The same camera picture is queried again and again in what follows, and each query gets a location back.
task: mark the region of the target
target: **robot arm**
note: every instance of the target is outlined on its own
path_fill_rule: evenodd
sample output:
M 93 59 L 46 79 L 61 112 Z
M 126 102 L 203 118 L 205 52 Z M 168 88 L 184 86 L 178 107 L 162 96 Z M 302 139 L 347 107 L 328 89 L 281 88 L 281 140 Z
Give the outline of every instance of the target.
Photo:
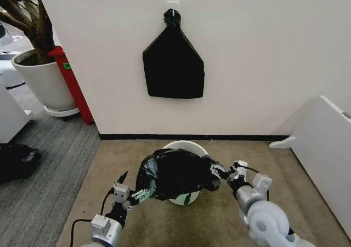
M 234 163 L 230 171 L 220 164 L 212 164 L 210 171 L 219 179 L 225 179 L 233 190 L 233 196 L 239 203 L 239 216 L 248 228 L 248 235 L 259 246 L 271 247 L 315 247 L 312 243 L 300 239 L 290 228 L 285 212 L 275 203 L 266 200 L 266 193 L 272 179 L 257 173 L 252 183 L 247 182 L 246 162 Z M 115 202 L 112 211 L 105 216 L 96 215 L 91 221 L 93 243 L 83 247 L 116 247 L 127 213 L 134 205 L 146 200 L 150 193 L 143 189 L 134 192 L 123 184 L 126 174 L 114 182 Z
M 272 179 L 257 173 L 250 184 L 246 181 L 246 169 L 246 162 L 238 162 L 230 172 L 219 169 L 217 173 L 233 189 L 240 206 L 239 216 L 247 226 L 249 236 L 259 246 L 314 247 L 290 229 L 288 218 L 278 205 L 266 200 Z

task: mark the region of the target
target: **gray carpet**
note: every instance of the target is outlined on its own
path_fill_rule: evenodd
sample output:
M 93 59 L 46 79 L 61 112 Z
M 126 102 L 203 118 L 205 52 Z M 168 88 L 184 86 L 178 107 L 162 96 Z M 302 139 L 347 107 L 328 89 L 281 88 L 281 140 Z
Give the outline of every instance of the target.
M 97 151 L 98 130 L 80 116 L 47 115 L 27 85 L 10 93 L 34 113 L 14 141 L 39 149 L 42 159 L 30 178 L 0 184 L 0 246 L 54 246 Z

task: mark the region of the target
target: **beige carpet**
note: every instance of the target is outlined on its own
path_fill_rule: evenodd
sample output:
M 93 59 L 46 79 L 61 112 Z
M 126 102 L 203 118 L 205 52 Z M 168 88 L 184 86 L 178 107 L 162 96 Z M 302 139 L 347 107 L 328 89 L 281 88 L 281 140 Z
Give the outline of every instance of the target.
M 75 219 L 91 219 L 112 182 L 126 170 L 125 183 L 134 188 L 140 162 L 169 141 L 102 141 L 84 184 L 57 243 L 69 246 L 70 228 Z M 270 150 L 266 142 L 197 141 L 209 154 L 229 167 L 234 160 L 273 178 L 271 201 L 287 213 L 292 228 L 316 246 L 351 246 L 347 236 L 290 150 Z M 113 196 L 105 206 L 110 210 Z M 146 200 L 128 214 L 120 247 L 142 246 L 256 246 L 247 236 L 238 217 L 238 205 L 231 189 L 222 182 L 219 190 L 203 190 L 188 206 L 169 201 Z M 89 223 L 78 223 L 74 246 L 89 243 Z

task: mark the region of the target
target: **black garbage bag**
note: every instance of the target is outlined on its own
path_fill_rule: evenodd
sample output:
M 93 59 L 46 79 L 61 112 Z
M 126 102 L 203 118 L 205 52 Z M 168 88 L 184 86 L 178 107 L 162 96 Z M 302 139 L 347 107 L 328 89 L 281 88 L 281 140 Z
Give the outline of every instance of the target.
M 165 30 L 144 50 L 146 85 L 150 96 L 202 97 L 203 61 L 180 29 L 180 14 L 164 13 Z
M 211 174 L 211 163 L 218 164 L 208 155 L 199 157 L 181 149 L 156 150 L 142 161 L 135 190 L 148 189 L 150 197 L 159 200 L 176 199 L 204 188 L 215 191 L 220 179 Z
M 0 182 L 28 178 L 41 154 L 27 145 L 0 143 Z

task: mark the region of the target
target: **red fire extinguisher cabinet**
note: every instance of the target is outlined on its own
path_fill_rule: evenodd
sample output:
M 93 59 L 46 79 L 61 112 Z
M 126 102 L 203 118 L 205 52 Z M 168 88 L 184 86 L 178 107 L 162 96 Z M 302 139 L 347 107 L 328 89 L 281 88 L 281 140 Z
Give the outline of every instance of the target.
M 93 116 L 83 96 L 82 90 L 78 85 L 77 79 L 73 74 L 72 68 L 68 62 L 63 48 L 61 46 L 57 46 L 54 50 L 49 52 L 49 56 L 52 56 L 56 59 L 57 65 L 59 66 L 66 84 L 70 89 L 74 100 L 76 101 L 84 122 L 87 125 L 94 123 Z

